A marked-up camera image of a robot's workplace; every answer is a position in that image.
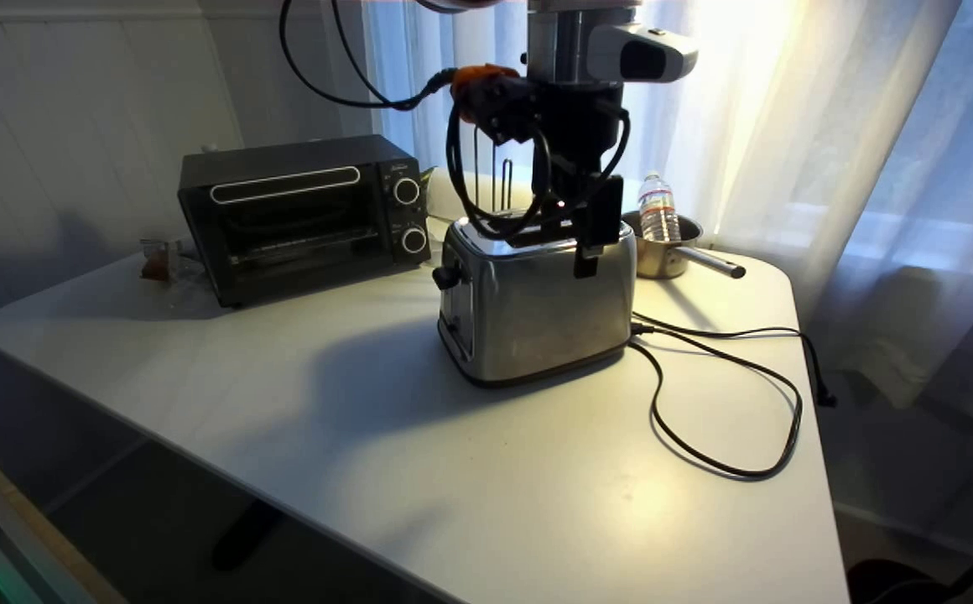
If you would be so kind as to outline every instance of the black cable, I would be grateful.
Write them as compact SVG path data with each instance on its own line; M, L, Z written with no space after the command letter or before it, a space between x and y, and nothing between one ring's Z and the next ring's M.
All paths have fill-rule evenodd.
M550 181L550 141L537 131L533 144L544 154L544 181ZM463 215L473 221L473 228L483 238L513 238L540 215L540 191L533 195L530 208L520 218L490 215L470 198L466 181L463 181L460 107L456 104L450 107L450 128L446 128L446 168L450 168L453 191L463 205Z
M822 376L819 349L815 349L815 342L802 329L792 329L792 325L758 325L758 329L738 329L738 332L705 332L705 329L684 329L684 325L674 325L674 322L661 322L661 319L644 315L644 312L634 312L634 319L637 322L648 322L654 329L684 332L684 336L695 336L695 339L795 336L799 346L802 346L802 356L809 362L809 376L812 376L812 386L815 386L815 403L819 406L835 406L835 396L832 396L832 389L825 386L825 376Z
M356 54L352 54L352 44L349 44L349 34L346 34L346 20L342 20L342 7L339 0L329 0L329 13L332 13L332 27L339 30L339 40L342 40L342 50L346 50L346 60L349 67L356 70L359 84L366 91L372 91L382 104L393 104L359 67Z
M312 94L319 94L319 97L325 97L325 101L332 101L332 104L342 104L342 107L393 107L393 111L413 111L413 107L419 107L419 101L423 97L429 97L429 94L436 94L436 91L443 91L446 84L453 84L453 67L446 67L446 70L436 70L426 84L423 84L423 91L419 94L413 94L413 97L403 97L403 101L389 101L389 97L382 97L382 101L356 101L356 97L339 97L339 94L329 94L329 91L322 91L319 84L312 84L305 74L302 74L302 67L295 64L295 57L292 57L292 47L289 47L289 10L292 10L292 0L282 0L282 13L278 13L278 44L282 44L282 57L285 57L285 64L289 64L289 70L295 74L295 81L299 84L305 84Z
M637 319L641 319L644 325L634 325L634 336L644 336L644 332L671 336L671 339L688 342L688 346L695 346L695 349L701 349L701 352L708 352L708 356L718 356L718 359L725 359L725 362L745 366L745 369L762 372L762 376L768 376L772 383L785 386L785 399L788 399L792 419L788 419L788 436L785 436L785 443L782 443L782 453L775 456L775 463L758 466L758 470L735 466L735 463L725 463L725 460L715 460L715 456L701 453L698 446L691 446L681 433L674 433L674 430L668 426L668 419L661 416L661 386L664 386L664 369L661 369L658 356L654 356L644 342L637 342L637 339L627 342L634 352L641 352L641 356L651 362L651 369L654 369L654 376L658 376L658 383L654 383L654 396L651 396L651 406L648 406L648 419L651 419L651 426L668 440L668 446L678 446L684 456L691 456L691 460L701 463L705 470L715 470L715 473L731 476L731 480L768 480L768 476L778 476L778 473L788 466L788 460L792 460L792 453L795 453L795 443L799 443L799 423L802 423L802 393L799 393L799 386L795 386L792 379L785 379L782 372L768 369L768 366L758 366L758 362L752 362L752 359L741 359L741 356L731 356L731 352L725 352L725 349L715 349L715 346L698 342L698 336L691 336L691 332L698 332L698 329L678 329L678 325L671 325L671 322L658 322L658 319L651 319L651 315L637 315ZM768 325L768 329L745 329L745 332L701 332L701 336L708 336L708 339L738 339L738 336L758 336L758 332L765 336L765 332L782 332L782 329L778 329L778 325Z
M617 117L621 117L624 131L621 131L621 141L617 141L617 151L614 151L611 164L601 171L601 181L607 181L614 174L614 168L621 164L621 158L627 151L631 117L627 117L624 107L621 107Z

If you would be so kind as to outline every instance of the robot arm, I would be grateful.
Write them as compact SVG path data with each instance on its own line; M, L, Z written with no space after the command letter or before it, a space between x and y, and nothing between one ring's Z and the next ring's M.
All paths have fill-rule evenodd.
M460 13L497 0L419 0ZM637 0L530 0L527 77L476 70L453 81L450 178L476 232L527 242L577 242L577 275L594 275L604 245L621 232L621 178L611 174L624 151L624 81L664 84L695 67L695 47L664 30L634 27ZM533 208L513 221L487 215L463 191L460 121L476 124L493 144L533 141Z

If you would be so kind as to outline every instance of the black wire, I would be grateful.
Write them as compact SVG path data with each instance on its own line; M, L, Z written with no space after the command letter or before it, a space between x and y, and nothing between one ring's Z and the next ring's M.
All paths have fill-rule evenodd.
M356 60L352 60L352 70L359 70L362 74L362 84L372 91L372 94L379 94L382 101L356 101L356 97L339 97L339 94L329 94L329 91L322 91L319 84L312 84L305 74L302 74L302 67L295 64L295 57L292 57L292 47L289 47L289 10L292 10L292 0L282 0L282 13L278 13L278 44L282 44L282 57L285 57L285 64L289 64L289 70L295 74L295 81L299 84L305 84L312 94L319 94L319 97L325 97L325 101L332 101L332 104L342 104L342 107L393 107L393 111L413 111L413 107L419 107L419 101L423 97L429 97L429 94L436 94L440 87L446 87L450 81L453 81L453 67L446 67L446 70L436 70L426 84L423 84L423 91L419 94L413 94L413 97L403 97L403 101L389 101L389 97L382 97L369 81L366 81L366 74L356 67Z
M372 91L382 104L393 104L359 67L356 54L352 54L352 44L349 44L349 34L346 34L346 20L342 20L342 7L339 0L329 0L329 13L332 13L332 27L339 30L339 40L342 40L342 50L346 50L346 60L349 67L356 70L359 84L366 91Z
M634 312L634 319L641 319L641 322L648 322L654 329L684 332L684 336L695 336L695 339L795 336L799 346L802 346L802 356L809 362L809 376L812 376L812 386L815 386L815 403L819 406L835 406L835 396L832 396L832 389L825 386L825 376L822 376L819 349L815 349L815 342L802 329L792 329L792 325L758 325L758 329L738 329L738 332L708 332L708 329L684 329L684 325L674 325L674 322L661 322L661 319L644 315L644 312Z
M634 325L634 336L641 336L641 332L671 336L671 339L681 339L681 342L688 342L688 346L695 346L695 349L701 349L701 352L708 352L708 356L718 356L718 359L725 359L725 362L745 366L745 369L762 372L762 376L775 379L778 386L785 386L785 399L788 399L792 419L788 419L788 436L785 436L785 443L782 443L782 453L775 456L772 466L758 466L758 470L752 470L752 466L735 466L735 463L725 463L725 460L715 460L715 456L701 453L698 446L691 446L681 433L674 433L674 430L668 426L668 419L661 416L661 386L664 386L664 369L661 369L658 356L654 356L644 342L637 342L637 339L627 342L634 352L641 352L641 356L651 362L651 369L654 369L654 376L658 376L658 383L654 383L654 396L651 396L651 406L648 406L648 419L651 419L651 426L668 440L668 446L678 446L684 456L691 456L691 460L701 463L705 470L715 470L715 473L731 476L731 480L768 480L768 476L778 476L778 473L788 466L788 460L792 460L792 453L795 453L795 443L799 443L802 393L795 389L795 383L785 379L782 372L768 369L768 366L758 366L758 362L752 362L752 359L731 356L731 352L725 352L725 349L705 346L705 342L698 342L695 336L688 336L688 332L698 332L698 329L678 329L678 325L668 325L668 322L658 322L658 319L648 319L648 315L637 315L637 319L648 322L648 325ZM701 336L708 336L708 339L735 339L735 332L701 332Z
M621 107L617 117L621 117L624 131L621 131L621 141L617 141L617 151L614 151L611 164L601 171L601 181L607 181L614 174L614 168L621 164L621 158L627 151L631 117L627 117L624 107Z
M544 154L544 181L550 181L550 141L537 131L533 144ZM463 215L473 221L473 228L483 238L510 238L510 235L523 232L540 215L540 205L544 205L540 191L533 195L530 208L520 218L490 215L466 195L463 154L460 154L460 107L456 104L450 107L450 128L446 128L446 168L450 168L453 191L463 205Z

